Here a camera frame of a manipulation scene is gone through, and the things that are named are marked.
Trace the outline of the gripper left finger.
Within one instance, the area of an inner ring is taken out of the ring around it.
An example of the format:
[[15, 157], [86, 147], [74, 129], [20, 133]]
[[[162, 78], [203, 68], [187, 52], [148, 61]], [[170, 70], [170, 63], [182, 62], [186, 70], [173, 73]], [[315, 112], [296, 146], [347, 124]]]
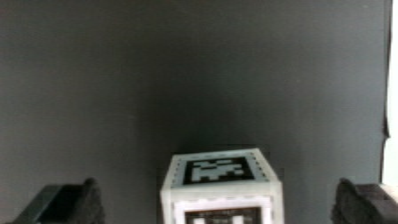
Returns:
[[107, 224], [97, 179], [47, 185], [11, 224]]

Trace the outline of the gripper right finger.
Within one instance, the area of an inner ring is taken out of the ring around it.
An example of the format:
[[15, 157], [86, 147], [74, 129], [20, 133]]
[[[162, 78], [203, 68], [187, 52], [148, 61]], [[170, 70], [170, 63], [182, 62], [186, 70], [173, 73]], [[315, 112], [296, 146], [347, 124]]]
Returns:
[[398, 202], [379, 184], [340, 179], [331, 220], [333, 224], [398, 224]]

